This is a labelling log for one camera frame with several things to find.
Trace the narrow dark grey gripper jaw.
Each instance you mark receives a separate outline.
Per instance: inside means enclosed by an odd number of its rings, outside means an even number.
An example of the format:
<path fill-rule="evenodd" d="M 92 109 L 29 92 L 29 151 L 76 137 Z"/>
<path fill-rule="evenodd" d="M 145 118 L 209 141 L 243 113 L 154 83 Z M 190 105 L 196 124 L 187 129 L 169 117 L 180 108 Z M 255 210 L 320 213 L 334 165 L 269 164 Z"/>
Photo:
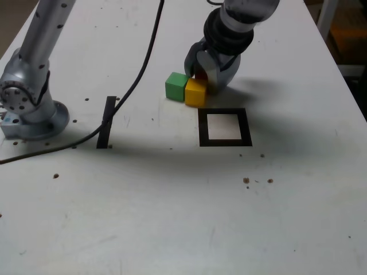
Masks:
<path fill-rule="evenodd" d="M 205 70 L 199 64 L 197 53 L 206 49 L 206 42 L 199 41 L 194 43 L 184 61 L 185 74 L 188 77 L 207 77 Z"/>

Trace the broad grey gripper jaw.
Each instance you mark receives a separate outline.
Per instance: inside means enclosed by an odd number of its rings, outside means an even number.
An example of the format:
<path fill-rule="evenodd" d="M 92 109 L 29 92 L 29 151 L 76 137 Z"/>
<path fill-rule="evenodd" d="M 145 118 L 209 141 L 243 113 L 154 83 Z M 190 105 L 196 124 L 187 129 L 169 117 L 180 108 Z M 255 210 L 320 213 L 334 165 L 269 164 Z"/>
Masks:
<path fill-rule="evenodd" d="M 227 56 L 216 50 L 207 49 L 197 53 L 197 61 L 208 78 L 208 92 L 215 95 L 232 81 L 237 73 L 241 55 Z"/>

